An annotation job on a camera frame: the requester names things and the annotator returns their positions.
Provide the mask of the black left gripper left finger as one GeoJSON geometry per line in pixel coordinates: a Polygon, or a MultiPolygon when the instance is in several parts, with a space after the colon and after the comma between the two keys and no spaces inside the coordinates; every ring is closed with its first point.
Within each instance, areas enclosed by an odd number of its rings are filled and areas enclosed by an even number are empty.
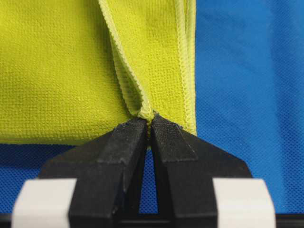
{"type": "Polygon", "coordinates": [[[27,180],[15,202],[14,228],[108,228],[122,207],[141,154],[147,123],[136,118],[66,151],[27,180]]]}

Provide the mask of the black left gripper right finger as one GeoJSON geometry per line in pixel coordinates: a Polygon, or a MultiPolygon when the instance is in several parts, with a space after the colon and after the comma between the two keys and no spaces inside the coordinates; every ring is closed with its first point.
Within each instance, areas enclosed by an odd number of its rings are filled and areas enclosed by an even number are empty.
{"type": "Polygon", "coordinates": [[[152,121],[159,212],[175,228],[274,228],[263,179],[236,156],[159,115],[152,121]]]}

